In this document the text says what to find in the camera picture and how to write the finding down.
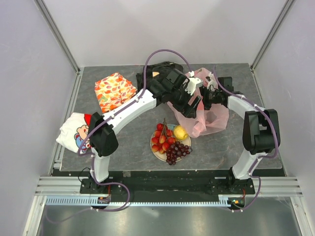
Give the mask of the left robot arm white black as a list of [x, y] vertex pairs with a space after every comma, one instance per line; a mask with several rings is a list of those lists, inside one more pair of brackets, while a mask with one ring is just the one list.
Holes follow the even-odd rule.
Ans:
[[104, 193], [108, 188], [108, 167], [110, 156], [119, 144], [116, 135], [131, 121], [161, 103], [170, 102], [187, 118], [196, 117], [196, 109], [201, 100], [194, 92], [203, 85], [194, 72], [188, 75], [172, 69], [166, 76], [157, 75], [127, 103], [113, 111], [100, 115], [94, 113], [89, 126], [89, 140], [92, 147], [91, 188], [96, 193]]

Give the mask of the purple fake grape bunch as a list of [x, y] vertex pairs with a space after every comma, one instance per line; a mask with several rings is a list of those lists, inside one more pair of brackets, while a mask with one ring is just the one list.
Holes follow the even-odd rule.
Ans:
[[179, 160], [192, 153], [192, 147], [176, 141], [166, 151], [166, 162], [175, 165]]

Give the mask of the yellow fake lemon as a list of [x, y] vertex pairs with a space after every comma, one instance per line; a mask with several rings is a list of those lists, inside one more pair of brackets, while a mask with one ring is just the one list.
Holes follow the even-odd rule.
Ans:
[[185, 140], [186, 138], [189, 137], [186, 130], [180, 125], [177, 125], [174, 127], [173, 134], [174, 134], [175, 138], [178, 140]]

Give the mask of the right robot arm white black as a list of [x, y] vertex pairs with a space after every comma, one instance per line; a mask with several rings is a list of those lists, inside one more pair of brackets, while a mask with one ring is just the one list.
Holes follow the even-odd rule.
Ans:
[[200, 88], [206, 110], [221, 104], [239, 115], [243, 123], [242, 142], [244, 150], [237, 163], [230, 169], [225, 187], [230, 193], [243, 188], [243, 180], [252, 178], [252, 173], [263, 158], [273, 159], [279, 153], [281, 143], [278, 113], [265, 109], [235, 91], [231, 77], [206, 77], [207, 85]]

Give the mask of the red fake lychee bunch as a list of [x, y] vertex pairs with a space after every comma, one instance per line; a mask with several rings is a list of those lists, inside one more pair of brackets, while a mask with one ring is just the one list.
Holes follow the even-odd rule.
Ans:
[[150, 140], [153, 153], [164, 154], [176, 142], [173, 129], [167, 124], [166, 119], [162, 123], [157, 124], [156, 130]]

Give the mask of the beige blue ceramic plate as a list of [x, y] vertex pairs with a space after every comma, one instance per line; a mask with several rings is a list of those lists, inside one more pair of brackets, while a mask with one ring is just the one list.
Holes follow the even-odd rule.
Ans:
[[184, 140], [178, 140], [174, 134], [174, 128], [176, 127], [176, 125], [170, 124], [167, 126], [167, 133], [170, 134], [172, 133], [172, 136], [167, 136], [167, 139], [164, 143], [160, 143], [158, 141], [158, 139], [160, 138], [160, 135], [156, 134], [156, 133], [161, 133], [161, 131], [156, 130], [151, 137], [151, 141], [150, 141], [150, 146], [151, 146], [151, 150], [153, 152], [153, 154], [161, 161], [163, 162], [175, 162], [177, 163], [178, 161], [182, 160], [185, 156], [187, 156], [187, 152], [186, 155], [182, 155], [182, 156], [178, 156], [177, 154], [175, 155], [177, 157], [177, 159], [175, 160], [173, 157], [173, 154], [170, 150], [170, 146], [171, 145], [175, 145], [176, 142], [180, 142], [180, 147], [178, 149], [178, 151], [183, 150], [185, 152], [185, 148], [188, 147], [188, 149], [191, 148], [191, 138], [190, 136], [186, 136], [186, 138]]

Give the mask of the pink plastic bag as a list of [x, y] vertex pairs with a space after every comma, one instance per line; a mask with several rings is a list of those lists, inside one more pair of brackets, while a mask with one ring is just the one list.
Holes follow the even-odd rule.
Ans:
[[[206, 80], [207, 76], [215, 79], [213, 73], [206, 68], [200, 68], [194, 73], [195, 77], [203, 81], [203, 86], [205, 87], [208, 83]], [[179, 125], [182, 126], [192, 138], [221, 132], [226, 129], [229, 119], [229, 110], [221, 104], [212, 104], [211, 109], [205, 110], [203, 102], [200, 101], [196, 110], [196, 118], [186, 118], [180, 112], [176, 111], [170, 102], [168, 102], [167, 105], [174, 112]]]

